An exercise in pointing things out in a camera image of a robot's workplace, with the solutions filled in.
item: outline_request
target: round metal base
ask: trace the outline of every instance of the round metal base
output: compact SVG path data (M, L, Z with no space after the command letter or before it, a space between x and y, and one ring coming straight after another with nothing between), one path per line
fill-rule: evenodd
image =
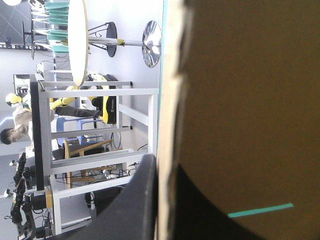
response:
M116 24L113 21L109 22L109 26L106 31L106 38L111 38L111 39L118 38ZM106 51L108 52L109 57L112 58L116 54L117 46L108 45L106 46Z
M153 68L161 57L161 29L156 21L150 21L145 26L142 42L143 60L149 68Z

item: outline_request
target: round white table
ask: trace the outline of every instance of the round white table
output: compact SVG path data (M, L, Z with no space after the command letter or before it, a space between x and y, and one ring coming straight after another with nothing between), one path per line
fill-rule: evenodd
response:
M87 78L89 44L141 47L145 64L153 68L161 57L161 39L161 29L155 21L148 22L140 41L89 36L85 0L70 0L69 2L69 59L73 82L77 86L81 86Z
M85 0L70 0L68 48L73 82L77 86L81 86L87 76L89 51L88 18Z
M22 2L22 0L3 0L5 4L9 6L17 6Z

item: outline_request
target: dark hair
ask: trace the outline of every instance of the dark hair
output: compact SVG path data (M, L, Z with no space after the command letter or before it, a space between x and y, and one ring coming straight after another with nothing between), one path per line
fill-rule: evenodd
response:
M11 144L11 141L9 139L9 137L11 136L11 129L12 128L6 128L2 130L2 132L0 133L1 142L3 144L6 144L6 145Z

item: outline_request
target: wooden chair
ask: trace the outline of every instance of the wooden chair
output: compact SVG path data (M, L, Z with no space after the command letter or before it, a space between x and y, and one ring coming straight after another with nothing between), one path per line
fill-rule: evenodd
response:
M112 142L112 139L105 140L105 141L101 141L101 142L98 142L98 143L71 151L69 144L68 144L68 141L66 139L64 139L64 141L63 141L63 143L64 143L64 156L65 156L65 159L70 159L70 158L72 158L72 156L77 155L77 154L79 154L80 157L83 157L85 155L85 151L89 151L89 150L101 147L102 145L109 144L111 142ZM103 166L103 167L95 167L95 168L91 168L91 169L81 170L80 171L81 176L73 176L72 172L67 172L66 173L67 187L71 189L73 186L73 183L75 183L75 182L93 182L96 180L96 178L94 176L86 176L87 172L88 171L103 171L103 170L112 170L112 167Z

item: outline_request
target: chrome disc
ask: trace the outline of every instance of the chrome disc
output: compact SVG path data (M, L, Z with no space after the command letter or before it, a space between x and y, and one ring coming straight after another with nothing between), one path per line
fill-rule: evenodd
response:
M145 26L142 42L143 60L149 68L153 68L161 57L161 29L156 21L150 21Z

